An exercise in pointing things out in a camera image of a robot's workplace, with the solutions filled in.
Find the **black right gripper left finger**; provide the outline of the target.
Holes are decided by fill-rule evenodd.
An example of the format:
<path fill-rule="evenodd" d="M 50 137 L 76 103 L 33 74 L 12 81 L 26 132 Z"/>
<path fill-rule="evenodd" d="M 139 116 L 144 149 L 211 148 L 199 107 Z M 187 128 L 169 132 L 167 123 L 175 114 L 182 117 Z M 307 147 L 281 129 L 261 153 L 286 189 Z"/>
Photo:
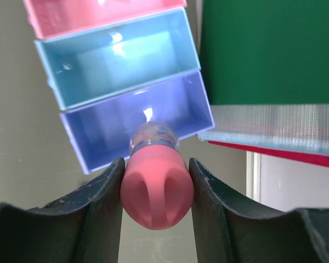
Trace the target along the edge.
<path fill-rule="evenodd" d="M 125 161 L 42 208 L 0 203 L 0 262 L 117 262 Z"/>

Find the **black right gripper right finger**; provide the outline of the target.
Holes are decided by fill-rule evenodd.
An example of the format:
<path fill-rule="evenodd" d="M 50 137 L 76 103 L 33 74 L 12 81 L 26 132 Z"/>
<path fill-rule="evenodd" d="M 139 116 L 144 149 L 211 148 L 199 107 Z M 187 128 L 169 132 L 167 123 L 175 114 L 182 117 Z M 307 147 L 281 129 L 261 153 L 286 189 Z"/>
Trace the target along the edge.
<path fill-rule="evenodd" d="M 267 207 L 195 158 L 189 172 L 198 262 L 329 262 L 329 209 Z"/>

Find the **light blue drawer bin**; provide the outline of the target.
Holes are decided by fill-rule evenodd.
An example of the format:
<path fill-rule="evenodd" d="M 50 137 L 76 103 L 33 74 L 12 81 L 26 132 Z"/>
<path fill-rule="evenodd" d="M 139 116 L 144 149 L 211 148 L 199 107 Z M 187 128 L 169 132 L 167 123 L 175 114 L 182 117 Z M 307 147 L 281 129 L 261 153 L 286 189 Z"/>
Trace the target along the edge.
<path fill-rule="evenodd" d="M 36 40 L 35 46 L 61 110 L 201 68 L 184 8 Z"/>

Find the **purple plastic drawer bin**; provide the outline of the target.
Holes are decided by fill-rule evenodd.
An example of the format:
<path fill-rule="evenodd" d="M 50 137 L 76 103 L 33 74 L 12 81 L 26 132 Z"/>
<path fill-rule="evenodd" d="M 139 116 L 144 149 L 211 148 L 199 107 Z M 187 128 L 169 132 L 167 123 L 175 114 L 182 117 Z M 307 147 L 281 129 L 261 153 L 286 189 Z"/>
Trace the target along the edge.
<path fill-rule="evenodd" d="M 148 121 L 168 124 L 180 140 L 214 128 L 202 74 L 184 74 L 61 113 L 84 174 L 129 157 L 129 141 Z"/>

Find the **pink plastic drawer bin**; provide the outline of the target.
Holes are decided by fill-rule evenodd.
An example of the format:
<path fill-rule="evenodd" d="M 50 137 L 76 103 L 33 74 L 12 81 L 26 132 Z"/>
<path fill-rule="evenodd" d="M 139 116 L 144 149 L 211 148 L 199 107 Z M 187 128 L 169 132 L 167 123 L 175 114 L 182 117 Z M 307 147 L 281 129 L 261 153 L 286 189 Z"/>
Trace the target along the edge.
<path fill-rule="evenodd" d="M 185 0 L 24 0 L 23 3 L 28 21 L 39 39 L 69 35 L 186 7 Z"/>

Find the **pink capped glue stick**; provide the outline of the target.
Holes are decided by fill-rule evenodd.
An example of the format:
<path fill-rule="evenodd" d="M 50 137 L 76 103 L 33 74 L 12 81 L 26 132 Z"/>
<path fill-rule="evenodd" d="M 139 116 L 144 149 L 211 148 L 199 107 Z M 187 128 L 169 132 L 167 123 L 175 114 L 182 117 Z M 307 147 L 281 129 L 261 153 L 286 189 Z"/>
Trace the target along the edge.
<path fill-rule="evenodd" d="M 177 147 L 175 132 L 161 122 L 144 123 L 131 137 L 120 195 L 127 214 L 144 228 L 171 228 L 192 206 L 194 184 Z"/>

